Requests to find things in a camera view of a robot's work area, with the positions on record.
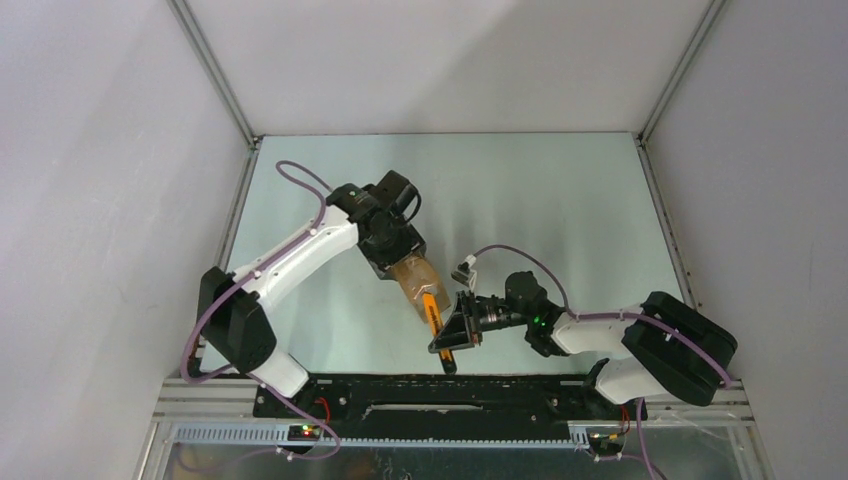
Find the brown cardboard express box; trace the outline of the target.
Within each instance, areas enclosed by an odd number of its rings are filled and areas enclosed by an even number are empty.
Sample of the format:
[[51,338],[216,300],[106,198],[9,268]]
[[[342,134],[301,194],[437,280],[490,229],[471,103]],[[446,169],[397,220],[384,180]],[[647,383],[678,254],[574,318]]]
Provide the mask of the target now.
[[393,265],[389,272],[424,324],[429,323],[423,300],[424,294],[433,296],[439,313],[450,308],[451,299],[446,287],[440,275],[424,256],[411,254]]

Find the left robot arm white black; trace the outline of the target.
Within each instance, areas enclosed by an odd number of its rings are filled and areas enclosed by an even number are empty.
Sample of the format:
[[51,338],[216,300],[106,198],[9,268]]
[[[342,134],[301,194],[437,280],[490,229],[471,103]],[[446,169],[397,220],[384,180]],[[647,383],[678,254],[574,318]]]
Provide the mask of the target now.
[[421,195],[406,180],[363,188],[345,184],[321,200],[317,217],[275,249],[231,273],[210,268],[201,278],[195,332],[227,368],[275,390],[278,404],[304,416],[316,403],[308,371],[277,342],[269,311],[324,264],[358,248],[381,280],[394,281],[426,243],[412,225]]

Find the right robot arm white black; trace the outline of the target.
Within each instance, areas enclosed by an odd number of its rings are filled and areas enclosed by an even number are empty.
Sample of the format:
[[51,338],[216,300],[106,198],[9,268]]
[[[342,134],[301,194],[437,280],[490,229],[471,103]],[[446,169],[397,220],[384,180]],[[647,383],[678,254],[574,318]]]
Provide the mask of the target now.
[[738,349],[730,332],[667,292],[612,312],[570,312],[549,299],[530,271],[510,274],[501,297],[459,292],[428,349],[474,348],[484,333],[512,327],[524,328],[525,341],[543,357],[599,354],[581,392],[583,408],[596,418],[662,394],[707,406],[730,384]]

